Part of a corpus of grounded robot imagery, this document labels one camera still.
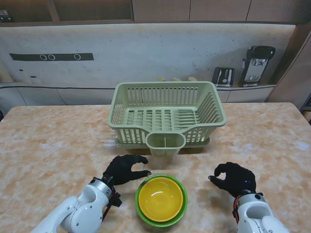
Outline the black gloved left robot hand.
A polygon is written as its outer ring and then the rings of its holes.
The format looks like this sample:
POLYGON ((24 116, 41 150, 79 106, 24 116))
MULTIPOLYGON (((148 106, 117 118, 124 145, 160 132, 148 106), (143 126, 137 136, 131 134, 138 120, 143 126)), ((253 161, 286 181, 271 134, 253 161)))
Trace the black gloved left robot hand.
POLYGON ((150 176, 152 173, 148 170, 132 171, 132 166, 139 163, 147 164, 148 160, 135 154, 116 156, 106 168, 101 180, 116 186, 150 176))

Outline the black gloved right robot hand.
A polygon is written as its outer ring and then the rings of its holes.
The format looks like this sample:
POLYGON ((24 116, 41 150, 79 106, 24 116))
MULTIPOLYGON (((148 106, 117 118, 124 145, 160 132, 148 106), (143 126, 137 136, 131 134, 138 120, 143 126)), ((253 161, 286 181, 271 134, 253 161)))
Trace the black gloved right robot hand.
POLYGON ((208 179, 235 198, 256 192, 254 173, 236 163, 219 164, 214 170, 214 175, 208 176, 208 179))

